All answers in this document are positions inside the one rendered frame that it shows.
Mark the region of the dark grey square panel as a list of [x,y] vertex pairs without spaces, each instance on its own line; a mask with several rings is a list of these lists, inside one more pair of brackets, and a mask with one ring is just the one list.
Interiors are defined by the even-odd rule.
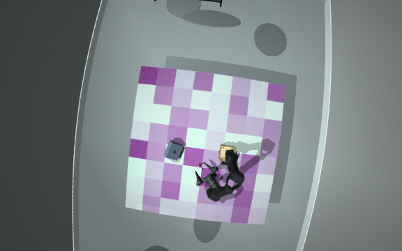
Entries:
[[181,144],[169,140],[169,144],[164,152],[164,156],[169,159],[177,160],[182,149],[183,146]]

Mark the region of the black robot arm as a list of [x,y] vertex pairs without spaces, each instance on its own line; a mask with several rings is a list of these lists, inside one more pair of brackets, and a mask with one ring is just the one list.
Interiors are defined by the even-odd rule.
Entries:
[[[207,197],[212,201],[219,201],[220,198],[223,197],[224,195],[232,194],[234,190],[240,188],[245,179],[245,176],[239,171],[239,168],[237,166],[239,155],[237,155],[233,150],[227,150],[225,153],[225,157],[226,157],[225,163],[230,166],[231,172],[226,178],[226,184],[224,187],[223,186],[221,187],[216,182],[207,190],[208,195]],[[228,185],[228,181],[231,179],[238,185],[230,187]]]

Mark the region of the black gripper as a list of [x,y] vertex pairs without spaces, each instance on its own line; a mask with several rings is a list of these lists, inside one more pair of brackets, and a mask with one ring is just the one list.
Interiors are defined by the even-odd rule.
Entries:
[[204,183],[204,181],[206,181],[210,186],[212,186],[213,184],[216,183],[216,180],[212,176],[212,174],[215,174],[219,170],[219,168],[218,167],[211,167],[207,163],[205,163],[205,164],[210,170],[212,170],[212,172],[210,174],[206,175],[203,179],[201,179],[201,177],[195,171],[195,175],[196,175],[196,179],[197,179],[197,181],[196,181],[197,186],[202,185]]

